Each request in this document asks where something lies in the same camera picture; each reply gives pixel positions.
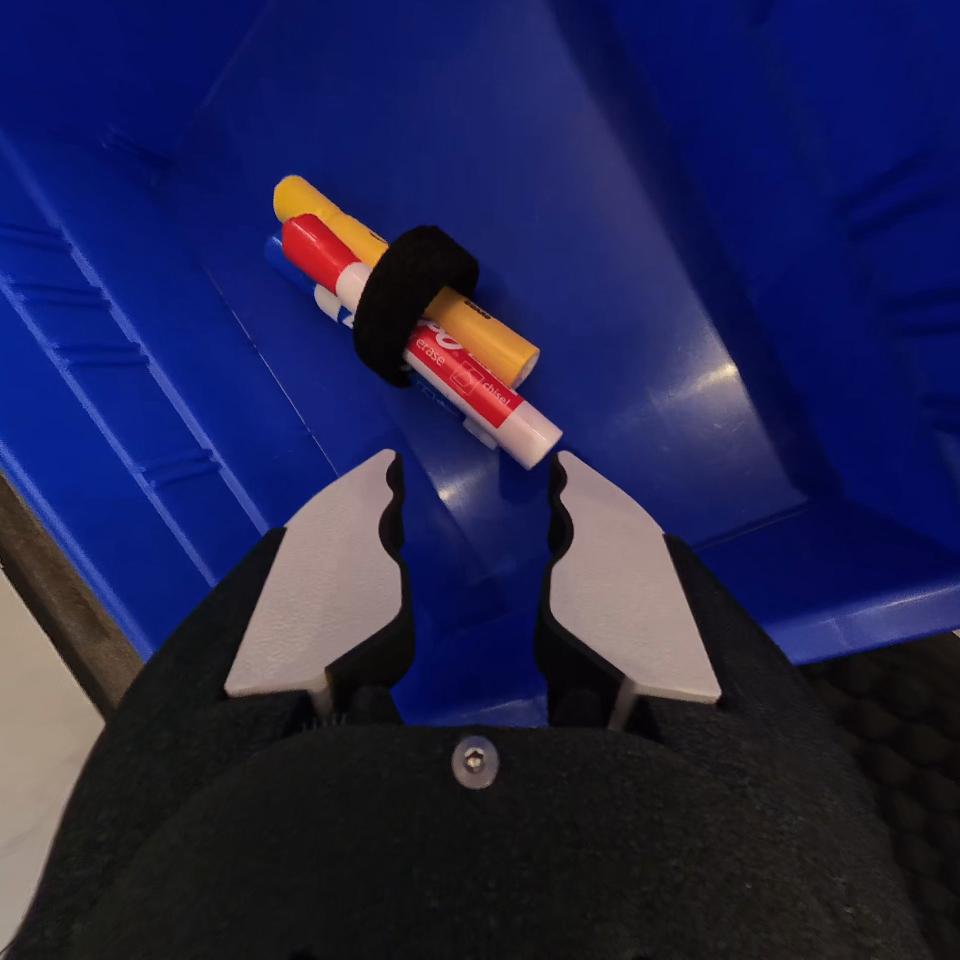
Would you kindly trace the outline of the black fabric tie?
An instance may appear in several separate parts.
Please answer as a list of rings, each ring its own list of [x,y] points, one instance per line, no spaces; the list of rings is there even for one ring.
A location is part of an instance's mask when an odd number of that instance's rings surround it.
[[[476,258],[436,225],[399,235],[381,255],[354,313],[354,352],[397,389],[412,386],[404,352],[426,308],[446,288],[471,298],[479,279]]]

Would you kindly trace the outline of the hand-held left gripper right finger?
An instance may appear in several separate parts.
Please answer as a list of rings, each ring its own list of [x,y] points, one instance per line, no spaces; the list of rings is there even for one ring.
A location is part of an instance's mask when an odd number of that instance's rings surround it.
[[[659,524],[569,451],[551,462],[548,503],[534,660],[549,726],[655,732],[650,701],[716,707],[721,685]]]

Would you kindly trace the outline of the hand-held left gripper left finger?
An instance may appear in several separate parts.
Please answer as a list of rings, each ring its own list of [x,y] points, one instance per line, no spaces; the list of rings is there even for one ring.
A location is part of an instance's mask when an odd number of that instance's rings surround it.
[[[224,683],[229,698],[301,691],[329,716],[405,676],[415,625],[403,504],[402,456],[383,449],[287,521]]]

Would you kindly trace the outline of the yellow marker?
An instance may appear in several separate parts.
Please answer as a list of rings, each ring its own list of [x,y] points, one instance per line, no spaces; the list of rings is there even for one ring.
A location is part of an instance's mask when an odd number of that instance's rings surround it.
[[[474,302],[478,265],[438,227],[416,227],[390,245],[296,174],[273,188],[272,207],[282,224],[315,215],[372,268],[375,305],[384,306],[382,329],[401,306],[422,306],[427,318],[506,385],[518,387],[536,366],[539,349]]]

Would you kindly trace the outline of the blue plastic bin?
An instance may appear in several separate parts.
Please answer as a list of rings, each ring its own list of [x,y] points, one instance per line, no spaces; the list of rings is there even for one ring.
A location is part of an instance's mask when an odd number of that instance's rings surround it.
[[[402,455],[414,723],[535,721],[547,464],[265,258],[436,225],[522,394],[795,664],[958,628],[958,2],[2,2],[2,472],[144,659]]]

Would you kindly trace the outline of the blue dry erase marker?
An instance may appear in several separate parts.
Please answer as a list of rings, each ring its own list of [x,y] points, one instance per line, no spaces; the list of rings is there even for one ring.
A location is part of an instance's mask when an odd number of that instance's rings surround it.
[[[279,232],[268,236],[263,248],[264,256],[270,268],[279,274],[290,286],[308,297],[318,310],[342,330],[352,330],[354,313],[349,310],[336,294],[322,284],[317,283],[307,273],[288,260],[282,251],[282,236]],[[499,443],[489,430],[480,425],[470,414],[460,409],[428,376],[410,365],[403,367],[411,385],[423,394],[429,402],[440,407],[450,417],[456,418],[462,427],[489,450],[498,450]]]

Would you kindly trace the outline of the black honeycomb mat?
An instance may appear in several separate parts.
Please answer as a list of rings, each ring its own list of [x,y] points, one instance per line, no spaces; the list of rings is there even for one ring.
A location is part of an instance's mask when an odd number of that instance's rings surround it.
[[[870,785],[931,954],[958,958],[958,632],[798,669]]]

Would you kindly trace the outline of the red dry erase marker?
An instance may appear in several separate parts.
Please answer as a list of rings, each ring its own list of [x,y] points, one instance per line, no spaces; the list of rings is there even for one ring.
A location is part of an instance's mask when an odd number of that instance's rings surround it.
[[[302,214],[285,222],[281,236],[286,258],[354,314],[372,267],[315,215]],[[486,427],[499,448],[525,470],[543,461],[562,437],[559,427],[426,316],[416,324],[404,360]]]

